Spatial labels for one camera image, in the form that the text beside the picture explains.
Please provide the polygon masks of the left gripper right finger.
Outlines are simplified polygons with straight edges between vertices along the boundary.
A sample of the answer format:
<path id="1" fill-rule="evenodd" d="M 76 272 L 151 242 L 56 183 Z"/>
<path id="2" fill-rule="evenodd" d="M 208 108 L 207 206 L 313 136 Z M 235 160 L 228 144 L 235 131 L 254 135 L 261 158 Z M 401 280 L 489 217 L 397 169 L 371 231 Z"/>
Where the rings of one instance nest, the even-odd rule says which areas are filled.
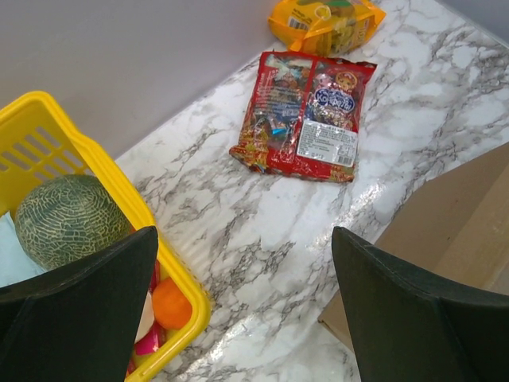
<path id="1" fill-rule="evenodd" d="M 508 297 L 413 265 L 343 227 L 332 257 L 363 381 L 506 381 Z"/>

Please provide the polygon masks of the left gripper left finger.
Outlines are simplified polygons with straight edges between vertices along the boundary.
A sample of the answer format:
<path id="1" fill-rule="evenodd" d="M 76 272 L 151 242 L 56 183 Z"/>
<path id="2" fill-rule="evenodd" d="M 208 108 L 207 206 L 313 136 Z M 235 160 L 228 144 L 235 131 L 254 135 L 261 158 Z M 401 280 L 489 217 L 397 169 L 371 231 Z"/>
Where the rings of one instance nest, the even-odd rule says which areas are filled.
<path id="1" fill-rule="evenodd" d="M 158 250 L 154 226 L 1 289 L 3 381 L 122 381 Z"/>

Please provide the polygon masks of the brown cardboard express box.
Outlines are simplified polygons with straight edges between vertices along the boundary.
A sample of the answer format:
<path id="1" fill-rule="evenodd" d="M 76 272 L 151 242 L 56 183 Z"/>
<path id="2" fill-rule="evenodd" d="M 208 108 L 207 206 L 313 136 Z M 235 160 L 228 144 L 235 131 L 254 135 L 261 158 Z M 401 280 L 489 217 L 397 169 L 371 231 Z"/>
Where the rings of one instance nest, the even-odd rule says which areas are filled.
<path id="1" fill-rule="evenodd" d="M 427 181 L 367 248 L 452 281 L 508 293 L 508 145 Z"/>

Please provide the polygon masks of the beige round bun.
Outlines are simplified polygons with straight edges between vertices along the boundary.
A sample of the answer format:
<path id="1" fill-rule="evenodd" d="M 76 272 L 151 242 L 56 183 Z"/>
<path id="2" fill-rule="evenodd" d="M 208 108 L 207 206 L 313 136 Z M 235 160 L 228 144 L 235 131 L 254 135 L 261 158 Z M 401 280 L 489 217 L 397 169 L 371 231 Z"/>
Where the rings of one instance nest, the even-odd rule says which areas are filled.
<path id="1" fill-rule="evenodd" d="M 148 332 L 153 326 L 153 323 L 154 323 L 154 313 L 152 304 L 152 294 L 148 292 L 146 294 L 146 300 L 144 302 L 142 316 L 138 324 L 138 331 L 136 333 L 134 343 L 138 343 L 141 339 L 144 338 L 144 336 L 148 334 Z"/>

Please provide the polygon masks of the pink packet in basket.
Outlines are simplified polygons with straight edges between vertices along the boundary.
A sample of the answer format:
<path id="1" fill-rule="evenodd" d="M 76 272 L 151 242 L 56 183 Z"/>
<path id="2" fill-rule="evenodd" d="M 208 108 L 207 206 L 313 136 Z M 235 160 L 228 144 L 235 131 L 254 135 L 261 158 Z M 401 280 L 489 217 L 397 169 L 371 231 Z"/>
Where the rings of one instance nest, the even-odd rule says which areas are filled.
<path id="1" fill-rule="evenodd" d="M 152 294 L 159 282 L 160 282 L 160 263 L 156 261 L 151 281 L 149 284 L 148 292 Z M 144 336 L 144 338 L 141 339 L 138 343 L 134 343 L 134 355 L 145 356 L 155 353 L 162 346 L 164 341 L 165 334 L 163 333 L 163 329 L 158 325 L 154 315 L 154 323 L 148 334 Z"/>

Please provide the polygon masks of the light blue chips bag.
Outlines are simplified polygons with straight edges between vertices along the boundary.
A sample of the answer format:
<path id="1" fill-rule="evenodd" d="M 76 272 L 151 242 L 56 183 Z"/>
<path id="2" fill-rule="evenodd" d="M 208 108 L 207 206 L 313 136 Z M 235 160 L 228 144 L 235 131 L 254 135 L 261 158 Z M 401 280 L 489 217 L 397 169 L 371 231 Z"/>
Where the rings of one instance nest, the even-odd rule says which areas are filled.
<path id="1" fill-rule="evenodd" d="M 1 216 L 0 287 L 23 282 L 46 272 L 22 249 L 10 212 Z"/>

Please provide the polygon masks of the orange round fruit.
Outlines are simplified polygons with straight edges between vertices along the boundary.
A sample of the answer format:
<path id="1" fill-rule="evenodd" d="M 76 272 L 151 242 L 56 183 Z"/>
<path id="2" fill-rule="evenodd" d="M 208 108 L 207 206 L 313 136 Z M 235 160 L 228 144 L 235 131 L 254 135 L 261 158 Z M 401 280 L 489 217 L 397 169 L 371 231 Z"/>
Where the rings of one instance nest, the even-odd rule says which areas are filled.
<path id="1" fill-rule="evenodd" d="M 157 323 L 164 329 L 182 329 L 192 316 L 192 305 L 176 283 L 167 278 L 152 293 L 152 307 Z"/>

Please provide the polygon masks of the green round melon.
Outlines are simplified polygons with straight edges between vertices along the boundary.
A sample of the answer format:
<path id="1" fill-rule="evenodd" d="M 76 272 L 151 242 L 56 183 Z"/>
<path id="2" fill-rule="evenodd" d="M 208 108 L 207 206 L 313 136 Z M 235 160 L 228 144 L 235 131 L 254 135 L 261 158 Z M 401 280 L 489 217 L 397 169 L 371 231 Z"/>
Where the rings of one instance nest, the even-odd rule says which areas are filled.
<path id="1" fill-rule="evenodd" d="M 132 232 L 97 177 L 67 174 L 39 185 L 17 208 L 15 231 L 26 255 L 46 271 L 96 253 Z"/>

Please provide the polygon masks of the yellow plastic shopping basket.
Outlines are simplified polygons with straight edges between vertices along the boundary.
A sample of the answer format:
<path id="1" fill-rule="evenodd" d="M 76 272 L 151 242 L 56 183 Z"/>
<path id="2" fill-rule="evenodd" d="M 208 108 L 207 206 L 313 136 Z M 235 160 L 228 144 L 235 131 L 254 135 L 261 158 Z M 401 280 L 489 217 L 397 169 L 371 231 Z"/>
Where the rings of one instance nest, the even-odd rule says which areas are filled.
<path id="1" fill-rule="evenodd" d="M 65 173 L 92 173 L 113 197 L 134 228 L 155 219 L 141 195 L 107 152 L 82 134 L 47 92 L 27 92 L 1 110 L 1 212 L 15 212 L 22 199 L 43 181 Z M 208 326 L 207 292 L 165 238 L 159 239 L 161 276 L 169 276 L 192 305 L 190 321 L 168 331 L 155 353 L 135 357 L 128 381 L 148 381 Z"/>

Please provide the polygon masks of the red snack bag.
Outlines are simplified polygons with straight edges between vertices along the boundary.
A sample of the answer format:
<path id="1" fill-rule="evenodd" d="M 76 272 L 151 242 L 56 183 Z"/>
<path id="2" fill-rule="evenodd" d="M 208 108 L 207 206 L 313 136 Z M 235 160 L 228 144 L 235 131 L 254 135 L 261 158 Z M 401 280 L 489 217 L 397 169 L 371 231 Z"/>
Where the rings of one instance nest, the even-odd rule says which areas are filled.
<path id="1" fill-rule="evenodd" d="M 230 155 L 259 173 L 352 181 L 365 88 L 376 68 L 366 61 L 262 53 Z"/>

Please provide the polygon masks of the orange yellow snack bag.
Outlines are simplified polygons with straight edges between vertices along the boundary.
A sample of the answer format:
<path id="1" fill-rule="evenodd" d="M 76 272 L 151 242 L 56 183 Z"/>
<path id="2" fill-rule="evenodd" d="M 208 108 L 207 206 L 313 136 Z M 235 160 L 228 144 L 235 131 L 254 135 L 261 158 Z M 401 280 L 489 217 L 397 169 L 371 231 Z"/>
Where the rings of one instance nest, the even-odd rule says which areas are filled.
<path id="1" fill-rule="evenodd" d="M 385 17 L 365 0 L 280 1 L 268 25 L 289 51 L 332 57 L 364 45 Z"/>

